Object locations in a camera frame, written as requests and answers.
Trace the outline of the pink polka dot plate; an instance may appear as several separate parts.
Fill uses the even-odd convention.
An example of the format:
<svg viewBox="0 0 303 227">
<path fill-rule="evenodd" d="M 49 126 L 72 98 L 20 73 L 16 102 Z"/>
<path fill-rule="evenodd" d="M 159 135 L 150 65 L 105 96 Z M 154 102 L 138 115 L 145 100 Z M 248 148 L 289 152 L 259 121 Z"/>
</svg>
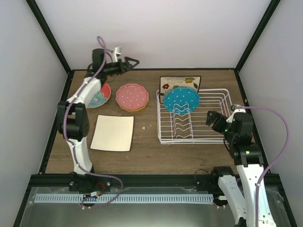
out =
<svg viewBox="0 0 303 227">
<path fill-rule="evenodd" d="M 116 102 L 126 109 L 137 109 L 149 101 L 147 90 L 136 83 L 122 85 L 116 92 Z"/>
</svg>

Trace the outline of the floral square plate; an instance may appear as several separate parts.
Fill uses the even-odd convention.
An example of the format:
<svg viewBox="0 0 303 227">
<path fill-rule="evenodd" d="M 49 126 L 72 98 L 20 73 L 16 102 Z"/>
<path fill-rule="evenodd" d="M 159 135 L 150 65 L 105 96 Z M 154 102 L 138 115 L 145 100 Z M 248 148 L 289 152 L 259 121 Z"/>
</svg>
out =
<svg viewBox="0 0 303 227">
<path fill-rule="evenodd" d="M 177 87 L 187 87 L 196 92 L 199 91 L 201 76 L 162 76 L 160 77 L 159 102 L 163 104 L 167 93 Z"/>
</svg>

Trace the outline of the orange polka dot plate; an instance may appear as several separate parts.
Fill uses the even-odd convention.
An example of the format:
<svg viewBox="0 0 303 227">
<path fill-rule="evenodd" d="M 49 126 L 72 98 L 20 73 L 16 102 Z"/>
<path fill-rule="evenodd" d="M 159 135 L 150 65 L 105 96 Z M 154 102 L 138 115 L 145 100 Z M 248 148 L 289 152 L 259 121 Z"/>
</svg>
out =
<svg viewBox="0 0 303 227">
<path fill-rule="evenodd" d="M 127 111 L 127 112 L 137 112 L 137 111 L 140 111 L 140 110 L 144 109 L 144 108 L 147 106 L 148 102 L 149 102 L 149 101 L 147 101 L 146 104 L 144 104 L 143 106 L 141 106 L 140 108 L 137 108 L 137 109 L 126 109 L 126 108 L 123 108 L 123 107 L 121 107 L 121 106 L 119 106 L 119 107 L 120 107 L 121 109 Z"/>
</svg>

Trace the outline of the red teal flower plate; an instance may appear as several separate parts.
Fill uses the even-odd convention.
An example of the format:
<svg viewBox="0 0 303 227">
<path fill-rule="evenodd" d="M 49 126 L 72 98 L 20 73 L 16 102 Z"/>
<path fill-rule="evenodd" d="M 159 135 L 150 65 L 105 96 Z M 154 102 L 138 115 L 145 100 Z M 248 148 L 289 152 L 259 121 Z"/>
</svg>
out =
<svg viewBox="0 0 303 227">
<path fill-rule="evenodd" d="M 87 108 L 97 108 L 105 104 L 111 96 L 111 87 L 109 84 L 104 84 L 88 104 Z"/>
</svg>

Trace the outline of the teal polka dot plate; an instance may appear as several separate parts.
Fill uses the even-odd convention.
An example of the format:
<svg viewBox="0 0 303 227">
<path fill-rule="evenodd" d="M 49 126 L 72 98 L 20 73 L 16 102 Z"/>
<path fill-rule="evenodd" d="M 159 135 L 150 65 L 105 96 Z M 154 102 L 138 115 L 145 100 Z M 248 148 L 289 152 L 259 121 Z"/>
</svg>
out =
<svg viewBox="0 0 303 227">
<path fill-rule="evenodd" d="M 194 111 L 200 103 L 198 93 L 188 87 L 177 87 L 169 91 L 163 100 L 165 109 L 170 113 L 186 114 Z"/>
</svg>

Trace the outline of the cream square plate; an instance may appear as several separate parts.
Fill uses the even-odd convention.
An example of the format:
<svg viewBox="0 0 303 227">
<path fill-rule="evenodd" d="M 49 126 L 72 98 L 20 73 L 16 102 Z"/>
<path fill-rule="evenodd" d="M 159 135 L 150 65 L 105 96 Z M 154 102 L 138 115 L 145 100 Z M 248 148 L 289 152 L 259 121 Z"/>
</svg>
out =
<svg viewBox="0 0 303 227">
<path fill-rule="evenodd" d="M 99 115 L 90 148 L 109 152 L 129 152 L 133 130 L 133 116 Z"/>
</svg>

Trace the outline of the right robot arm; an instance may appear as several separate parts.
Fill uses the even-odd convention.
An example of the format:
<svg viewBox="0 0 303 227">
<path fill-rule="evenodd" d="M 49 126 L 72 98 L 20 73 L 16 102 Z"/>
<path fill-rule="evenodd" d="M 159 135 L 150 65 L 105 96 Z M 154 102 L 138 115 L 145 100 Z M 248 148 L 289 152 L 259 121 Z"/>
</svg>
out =
<svg viewBox="0 0 303 227">
<path fill-rule="evenodd" d="M 264 184 L 264 161 L 257 144 L 252 141 L 252 116 L 245 109 L 235 109 L 226 117 L 208 111 L 206 125 L 223 135 L 226 148 L 234 160 L 242 187 L 229 167 L 215 167 L 211 187 L 222 190 L 237 227 L 275 227 Z"/>
</svg>

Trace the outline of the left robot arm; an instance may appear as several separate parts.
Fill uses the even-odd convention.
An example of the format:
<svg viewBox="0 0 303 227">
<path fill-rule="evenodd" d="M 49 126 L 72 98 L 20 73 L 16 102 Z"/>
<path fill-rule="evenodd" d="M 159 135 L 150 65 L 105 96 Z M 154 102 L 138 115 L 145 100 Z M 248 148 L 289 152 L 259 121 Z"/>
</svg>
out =
<svg viewBox="0 0 303 227">
<path fill-rule="evenodd" d="M 97 48 L 92 51 L 92 63 L 88 65 L 82 84 L 69 99 L 57 105 L 57 128 L 68 144 L 73 159 L 75 173 L 84 175 L 80 185 L 86 191 L 92 191 L 97 180 L 93 164 L 89 158 L 87 135 L 89 118 L 87 106 L 93 96 L 105 85 L 107 78 L 131 71 L 140 61 L 130 57 L 120 58 L 119 48 L 108 51 Z"/>
</svg>

